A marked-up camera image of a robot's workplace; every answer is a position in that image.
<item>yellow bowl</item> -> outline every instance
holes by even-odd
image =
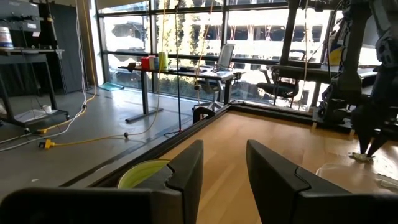
[[[169,162],[167,159],[155,159],[135,165],[120,178],[118,188],[130,189],[135,187],[161,170]]]

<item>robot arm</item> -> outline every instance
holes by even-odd
[[[398,1],[370,0],[369,7],[379,35],[376,52],[382,65],[379,67],[369,101],[359,105],[351,117],[362,155],[368,150],[374,130],[381,130],[371,144],[367,158],[392,137],[393,131],[388,125],[391,119],[396,118],[397,111],[391,108],[398,106]]]

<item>yellow extension cord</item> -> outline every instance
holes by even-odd
[[[84,9],[84,12],[86,12],[86,6],[85,6],[85,4],[83,4],[83,9]],[[166,1],[164,1],[164,9],[163,9],[162,46],[161,46],[161,49],[160,49],[161,52],[163,52],[165,14],[166,14]],[[89,33],[89,30],[88,30],[88,19],[87,19],[87,14],[86,14],[86,13],[85,13],[85,22],[86,22],[87,32]],[[90,38],[88,39],[88,46],[89,46],[89,51],[91,52],[91,40],[90,40]],[[93,62],[92,62],[91,54],[89,54],[89,55],[90,55],[90,64],[91,64],[91,68],[92,68],[92,70],[91,70],[92,73],[91,73],[91,74],[92,74],[93,79],[94,79]],[[160,79],[160,73],[161,73],[161,71],[162,71],[162,68],[159,67],[159,76],[158,76],[158,79]],[[148,132],[148,131],[151,129],[151,127],[154,125],[154,123],[155,123],[155,121],[156,121],[157,114],[158,114],[158,111],[159,111],[159,103],[160,103],[160,92],[159,92],[159,85],[157,85],[157,107],[156,107],[155,118],[154,118],[152,124],[150,124],[150,126],[149,126],[145,131],[143,131],[143,132],[141,132],[141,133],[134,133],[134,134],[129,134],[129,133],[115,134],[115,135],[111,135],[111,136],[105,136],[105,137],[102,137],[102,138],[89,139],[89,140],[77,141],[77,142],[70,142],[70,143],[55,143],[55,142],[51,141],[50,139],[46,139],[45,142],[44,142],[44,148],[45,148],[45,149],[50,149],[51,147],[57,147],[57,146],[73,146],[73,145],[77,145],[77,144],[85,144],[85,143],[100,141],[100,140],[109,139],[109,138],[115,138],[115,137],[121,137],[121,136],[123,136],[123,137],[126,138],[126,137],[128,137],[128,136],[134,136],[134,135],[144,134],[144,133]]]
[[[83,3],[83,9],[84,9],[84,12],[86,12],[86,5],[85,5],[84,3]],[[88,21],[87,21],[87,20],[88,20],[88,19],[87,19],[87,15],[86,15],[86,13],[85,13],[86,29],[87,29],[87,34],[88,34],[88,33],[89,33],[89,30],[88,30]],[[94,66],[93,66],[93,61],[92,61],[92,57],[91,57],[91,42],[90,42],[90,38],[88,38],[88,49],[89,49],[89,56],[90,56],[91,76],[92,76],[92,78],[93,78],[93,83],[94,83],[94,95],[93,95],[91,98],[89,98],[88,100],[86,100],[86,105],[87,105],[88,102],[90,102],[92,99],[94,99],[94,97],[97,95],[97,87],[96,87],[95,76],[94,76]],[[83,115],[84,113],[86,113],[86,110],[87,110],[87,107],[85,107],[85,108],[83,109],[83,111],[82,111],[78,116],[75,116],[75,118],[78,118],[78,117],[80,117],[81,115]],[[59,126],[68,124],[68,123],[70,123],[71,121],[72,121],[72,119],[70,119],[70,120],[68,120],[68,121],[64,121],[64,122],[62,122],[62,123],[60,123],[60,124],[56,124],[56,125],[53,125],[53,126],[44,128],[44,129],[39,129],[39,130],[37,130],[37,132],[39,132],[39,134],[46,134],[47,131],[49,131],[49,130],[51,130],[51,129],[53,129],[53,128],[57,128],[57,127],[59,127]]]

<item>standing desk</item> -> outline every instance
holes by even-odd
[[[45,63],[47,69],[47,78],[49,81],[49,94],[51,100],[51,106],[53,112],[51,114],[46,114],[43,117],[32,119],[30,121],[21,121],[14,116],[12,111],[9,97],[7,94],[6,85],[2,76],[4,74],[0,73],[0,96],[3,100],[4,107],[6,108],[7,115],[0,115],[0,120],[7,123],[15,124],[23,128],[27,128],[35,123],[41,122],[51,116],[56,116],[60,114],[65,114],[66,118],[69,119],[69,114],[67,111],[58,110],[57,102],[55,100],[55,93],[52,85],[52,79],[50,74],[49,65],[47,63],[47,54],[61,54],[63,50],[53,50],[53,49],[25,49],[25,48],[14,48],[11,50],[0,50],[0,65],[16,65],[21,63]]]
[[[156,110],[149,110],[148,107],[148,86],[147,86],[147,72],[154,72],[154,73],[159,73],[159,70],[144,70],[141,68],[129,68],[129,67],[120,67],[123,69],[128,69],[130,72],[133,70],[135,71],[140,71],[141,72],[141,90],[142,90],[142,112],[143,114],[133,116],[131,118],[127,118],[125,121],[127,123],[131,123],[134,121],[137,121],[138,119],[144,118],[146,116],[152,115],[156,113]],[[216,80],[216,81],[221,81],[225,83],[225,89],[224,89],[224,105],[227,105],[231,101],[231,85],[232,85],[232,79],[237,76],[236,73],[229,72],[229,73],[224,73],[222,75],[217,74],[217,73],[201,73],[198,76],[195,75],[194,72],[178,72],[176,70],[168,70],[168,71],[161,71],[162,74],[166,75],[178,75],[181,77],[198,77],[198,78],[203,78],[207,80]]]
[[[331,76],[335,76],[338,73],[338,65],[332,65],[330,67]],[[273,70],[279,70],[279,76],[284,78],[293,78],[304,80],[304,68],[286,65],[273,65],[271,66]],[[358,75],[364,79],[377,75],[377,72],[373,71],[373,68],[358,68]],[[321,88],[321,83],[330,84],[330,75],[328,71],[328,65],[321,65],[320,68],[308,68],[307,77],[305,79],[309,82],[316,82],[315,91],[313,94],[311,106],[316,106],[319,91]]]

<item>concrete floor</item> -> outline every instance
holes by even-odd
[[[49,105],[48,97],[39,98],[40,104]],[[80,92],[57,96],[58,107],[70,112],[71,117],[79,110],[83,102]],[[166,140],[164,133],[178,130],[177,99],[160,96],[160,106],[164,108],[157,116],[153,127],[138,136],[130,136],[128,141],[106,139],[75,146],[53,147],[48,151],[38,146],[40,141],[32,142],[11,151],[0,152],[0,200],[13,190],[31,186],[56,187],[69,182],[75,187],[85,187],[112,170],[134,159],[148,149]],[[39,108],[35,96],[11,98],[15,114]],[[192,123],[192,106],[194,101],[182,100],[183,128]],[[157,105],[157,95],[149,94],[150,109]],[[154,115],[132,124],[126,124],[128,117],[142,114],[141,92],[119,90],[108,92],[99,89],[98,96],[88,103],[87,112],[79,117],[69,131],[57,139],[56,143],[82,141],[103,136],[139,133],[150,126]],[[63,121],[64,116],[55,118],[50,123]],[[58,128],[49,134],[58,133]],[[23,129],[11,124],[0,128],[0,141],[23,134]],[[26,138],[0,148],[13,146],[26,141]]]

